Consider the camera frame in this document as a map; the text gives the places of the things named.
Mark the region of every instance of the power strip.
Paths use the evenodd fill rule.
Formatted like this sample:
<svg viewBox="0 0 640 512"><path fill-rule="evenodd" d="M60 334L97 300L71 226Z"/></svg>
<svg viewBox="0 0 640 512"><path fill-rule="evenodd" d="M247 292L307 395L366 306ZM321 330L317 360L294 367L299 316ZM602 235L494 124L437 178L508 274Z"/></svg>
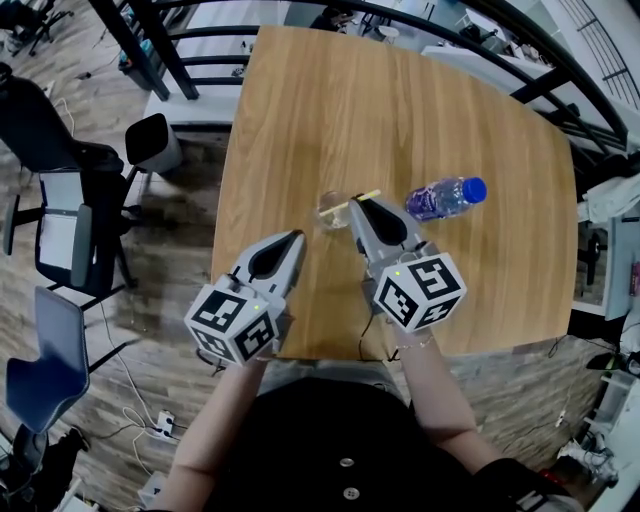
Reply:
<svg viewBox="0 0 640 512"><path fill-rule="evenodd" d="M160 411L158 415L158 422L156 423L155 430L151 433L156 439L161 439L167 443L178 444L178 439L173 437L173 423L175 416L169 411Z"/></svg>

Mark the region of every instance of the trash bin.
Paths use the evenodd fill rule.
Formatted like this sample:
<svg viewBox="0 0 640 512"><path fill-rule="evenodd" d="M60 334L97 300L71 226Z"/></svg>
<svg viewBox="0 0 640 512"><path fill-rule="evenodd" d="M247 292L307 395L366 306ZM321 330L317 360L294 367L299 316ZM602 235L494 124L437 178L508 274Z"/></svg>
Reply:
<svg viewBox="0 0 640 512"><path fill-rule="evenodd" d="M178 138L162 114L132 124L124 138L129 163L147 172L167 173L182 163Z"/></svg>

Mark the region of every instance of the cable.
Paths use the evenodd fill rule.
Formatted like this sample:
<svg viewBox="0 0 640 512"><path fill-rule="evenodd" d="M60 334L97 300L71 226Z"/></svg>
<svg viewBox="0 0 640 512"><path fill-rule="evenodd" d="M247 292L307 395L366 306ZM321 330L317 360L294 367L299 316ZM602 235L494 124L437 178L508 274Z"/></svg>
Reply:
<svg viewBox="0 0 640 512"><path fill-rule="evenodd" d="M96 69L94 69L93 71L89 71L89 76L87 78L91 78L91 75L93 75L94 73L96 73L97 71L100 71L101 69L104 69L106 67L109 67L111 64L113 64L113 61L116 60L118 58L118 56L120 55L120 50L118 50L118 53L116 53L113 58L107 62L106 64L103 64L102 66L97 67Z"/></svg>
<svg viewBox="0 0 640 512"><path fill-rule="evenodd" d="M107 338L109 339L109 343L111 343L111 346L115 350L116 346L113 344L113 340L111 339L111 331L109 330L109 324L107 322L107 316L104 313L104 306L102 305L102 302L100 303L100 310L102 311L102 319L104 320L104 326L105 326L105 328L107 330ZM120 360L120 363L122 363L122 367L124 368L125 373L127 374L127 377L129 378L129 382L131 383L131 387L133 388L134 393L136 394L136 396L138 397L138 400L140 400L140 403L142 404L142 408L144 409L144 412L147 415L147 419L149 420L149 423L151 425L155 425L155 422L153 421L153 418L151 417L151 414L149 414L149 409L147 409L147 404L145 403L144 399L142 398L142 395L140 395L140 392L138 391L138 388L137 388L135 382L133 382L133 378L131 377L131 373L129 372L129 368L127 367L126 363L124 362L124 359L122 359L122 356L120 354L116 354L116 357Z"/></svg>
<svg viewBox="0 0 640 512"><path fill-rule="evenodd" d="M64 98L58 98L54 103L53 103L53 107L56 108L58 106L58 103L62 102L62 104L64 105L64 110L66 112L66 114L69 116L69 119L71 119L71 136L73 137L73 132L76 131L76 122L73 119L73 116L71 115L71 112L69 112L69 108L67 107L67 100L65 100Z"/></svg>
<svg viewBox="0 0 640 512"><path fill-rule="evenodd" d="M200 359L200 361L202 361L203 363L208 364L209 366L213 366L215 363L211 362L209 359L207 359L204 356L203 351L200 349L200 347L196 348L196 356L198 356L198 359ZM213 373L211 374L211 377L215 377L218 373L223 372L227 369L226 366L222 366L222 358L218 358L218 363L216 364L216 369L213 371Z"/></svg>
<svg viewBox="0 0 640 512"><path fill-rule="evenodd" d="M138 464L140 464L140 467L145 470L147 475L152 476L151 471L147 469L147 467L144 465L144 463L140 459L140 455L138 455L138 448L136 447L136 441L140 439L144 434L146 434L146 431L141 430L140 433L136 436L136 438L133 441L131 441L131 444L133 445L133 453L135 454L136 459L138 460Z"/></svg>
<svg viewBox="0 0 640 512"><path fill-rule="evenodd" d="M553 356L556 355L556 352L558 352L558 347L560 345L560 343L562 342L562 340L564 340L567 336L569 336L568 334L565 334L564 336L557 338L555 343L553 344L553 346L549 349L549 352L547 353L547 357L549 359L551 359ZM577 338L577 340L580 341L585 341L587 343L591 343L592 345L595 345L596 347L600 347L601 349L604 350L608 350L609 352L611 352L612 354L617 354L618 351L616 350L616 348L614 346L606 346L606 345L602 345L601 343L596 343L595 341L591 341L591 340L585 340L584 338Z"/></svg>
<svg viewBox="0 0 640 512"><path fill-rule="evenodd" d="M102 305L102 302L100 303L100 311L102 311L102 319L104 320L104 326L107 330L107 338L109 339L109 343L111 344L111 346L113 347L113 349L115 350L116 346L113 343L113 340L111 339L111 331L109 330L109 323L107 322L107 316L104 313L104 306ZM153 419L151 418L151 414L149 414L149 409L147 409L147 404L145 403L144 399L142 398L142 395L140 395L140 392L138 391L138 388L136 387L135 382L133 382L133 378L131 377L131 373L129 372L129 368L127 367L126 363L124 362L124 359L122 359L122 357L120 356L120 354L116 354L118 359L120 359L120 363L122 363L122 367L125 370L125 373L127 374L127 377L129 378L129 382L131 383L131 387L133 388L133 391L135 392L136 396L138 397L138 400L140 400L140 403L142 404L142 407L144 409L145 414L147 415L147 418L149 419L149 423L151 425L155 425L155 422L153 421ZM134 419L130 418L127 414L127 410L131 411L133 414L135 414L138 417L139 422L135 421ZM131 407L123 407L122 408L122 414L124 415L125 418L127 418L130 422L129 426L136 426L140 429L140 433L133 439L133 441L131 442L132 446L133 446L133 453L136 457L136 460L138 461L138 464L140 464L140 467L145 471L145 473L147 473L149 476L152 475L152 473L147 469L147 467L144 465L144 463L142 462L142 460L140 459L140 455L138 454L138 447L136 446L136 441L138 439L140 439L144 434L147 434L149 437L153 437L151 436L151 434L149 434L147 432L148 428L152 428L148 426L144 419L142 418L142 416L140 416L140 414L138 413L138 411L136 411L135 409L132 409Z"/></svg>
<svg viewBox="0 0 640 512"><path fill-rule="evenodd" d="M547 353L547 357L549 359L551 359L553 356L556 355L556 352L558 351L558 345L560 345L560 342L565 339L568 335L565 334L564 336L561 336L560 338L556 338L556 342L553 344L553 346L549 349L549 352Z"/></svg>
<svg viewBox="0 0 640 512"><path fill-rule="evenodd" d="M98 439L100 441L104 441L106 439L111 439L112 437L117 436L123 430L126 430L126 429L131 428L131 427L138 427L138 425L136 425L135 423L129 423L128 425L125 425L124 427L120 427L118 430L116 430L115 432L112 432L109 435L106 435L106 436L94 436L94 435L92 435L90 437L91 437L91 439ZM149 426L145 426L145 428L148 428L150 430L155 430L153 427L149 427Z"/></svg>
<svg viewBox="0 0 640 512"><path fill-rule="evenodd" d="M511 442L509 442L509 443L507 444L507 446L505 446L505 447L502 449L502 453L506 453L506 451L509 449L509 447L510 447L513 443L515 443L516 441L520 441L521 439L524 439L525 437L527 437L527 436L528 436L529 434L531 434L532 432L535 432L535 431L536 431L536 430L538 430L538 429L541 429L541 428L544 428L544 427L549 427L549 426L551 426L551 425L555 425L555 424L556 424L556 422L555 422L555 421L552 421L552 422L550 422L550 423L544 423L544 424L542 424L542 425L536 425L535 427L532 427L532 428L531 428L531 429L529 429L529 431L528 431L526 434L524 434L523 436L516 437L516 438L515 438L515 439L513 439Z"/></svg>
<svg viewBox="0 0 640 512"><path fill-rule="evenodd" d="M360 356L360 361L365 361L365 362L377 361L377 359L365 359L364 357L362 357L362 341L364 340L364 335L367 334L369 327L371 327L371 322L373 322L373 317L374 317L373 304L369 304L369 308L371 309L371 315L369 316L369 321L367 322L366 327L362 331L362 334L360 334L360 340L358 341L358 355Z"/></svg>
<svg viewBox="0 0 640 512"><path fill-rule="evenodd" d="M104 36L107 35L107 27L104 28L104 30L102 31L102 34L100 34L100 37L98 38L98 40L93 43L93 46L91 47L91 49L93 50L96 46L98 46L102 40L104 39Z"/></svg>
<svg viewBox="0 0 640 512"><path fill-rule="evenodd" d="M629 327L627 327L624 331L622 331L620 333L620 336L622 336L625 332L633 329L634 327L637 327L638 325L640 325L640 322L636 322L635 324L631 324Z"/></svg>

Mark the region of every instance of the blue chair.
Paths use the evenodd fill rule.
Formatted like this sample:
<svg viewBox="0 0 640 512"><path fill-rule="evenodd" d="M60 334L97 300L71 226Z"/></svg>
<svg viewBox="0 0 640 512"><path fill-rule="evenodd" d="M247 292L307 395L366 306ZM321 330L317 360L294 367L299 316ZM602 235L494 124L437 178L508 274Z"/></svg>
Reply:
<svg viewBox="0 0 640 512"><path fill-rule="evenodd" d="M88 305L77 306L47 288L36 287L40 357L36 361L9 359L6 371L7 405L36 434L47 431L87 392L90 373L132 343L118 345L89 366L83 315Z"/></svg>

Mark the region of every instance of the blue bottle cap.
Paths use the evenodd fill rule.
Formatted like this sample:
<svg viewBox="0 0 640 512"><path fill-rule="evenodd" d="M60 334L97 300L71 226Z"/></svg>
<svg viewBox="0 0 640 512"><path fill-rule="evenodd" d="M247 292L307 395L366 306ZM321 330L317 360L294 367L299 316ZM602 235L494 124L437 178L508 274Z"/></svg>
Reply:
<svg viewBox="0 0 640 512"><path fill-rule="evenodd" d="M462 184L462 195L472 203L481 203L487 198L487 186L482 178L469 178Z"/></svg>

